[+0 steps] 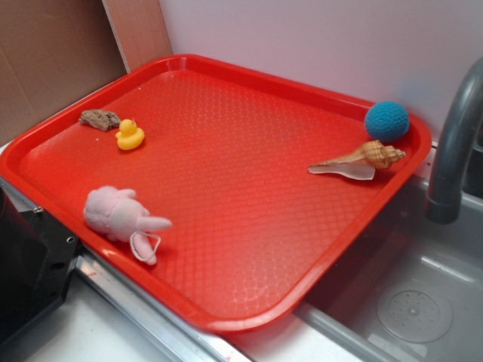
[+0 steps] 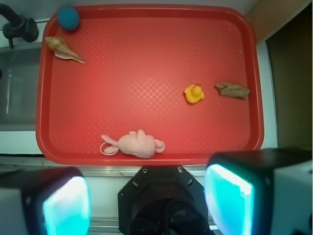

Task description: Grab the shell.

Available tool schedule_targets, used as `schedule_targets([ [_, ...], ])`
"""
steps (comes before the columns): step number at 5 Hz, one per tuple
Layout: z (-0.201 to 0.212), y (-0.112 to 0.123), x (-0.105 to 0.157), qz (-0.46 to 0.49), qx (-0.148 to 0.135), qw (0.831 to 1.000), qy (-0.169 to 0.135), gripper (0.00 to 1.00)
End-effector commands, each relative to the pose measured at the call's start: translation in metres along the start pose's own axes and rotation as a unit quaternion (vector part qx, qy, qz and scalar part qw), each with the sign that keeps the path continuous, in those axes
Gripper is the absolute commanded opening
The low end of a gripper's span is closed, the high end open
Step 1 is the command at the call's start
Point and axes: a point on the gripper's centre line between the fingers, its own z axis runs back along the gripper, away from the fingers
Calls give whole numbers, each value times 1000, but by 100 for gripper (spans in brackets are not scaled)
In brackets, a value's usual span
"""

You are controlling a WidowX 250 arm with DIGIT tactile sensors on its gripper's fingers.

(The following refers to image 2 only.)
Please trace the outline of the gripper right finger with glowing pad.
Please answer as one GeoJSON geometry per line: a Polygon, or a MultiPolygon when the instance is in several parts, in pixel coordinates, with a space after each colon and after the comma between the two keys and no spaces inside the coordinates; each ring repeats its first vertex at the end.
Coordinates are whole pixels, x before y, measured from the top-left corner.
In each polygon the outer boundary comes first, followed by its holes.
{"type": "Polygon", "coordinates": [[[208,211],[223,235],[310,235],[313,153],[269,148],[213,154],[205,170],[208,211]]]}

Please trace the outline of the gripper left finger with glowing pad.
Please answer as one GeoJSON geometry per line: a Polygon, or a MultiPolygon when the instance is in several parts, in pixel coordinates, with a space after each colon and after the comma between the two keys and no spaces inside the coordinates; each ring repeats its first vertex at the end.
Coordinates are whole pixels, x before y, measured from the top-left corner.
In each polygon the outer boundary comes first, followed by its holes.
{"type": "Polygon", "coordinates": [[[2,235],[86,235],[91,192],[76,167],[0,174],[2,235]]]}

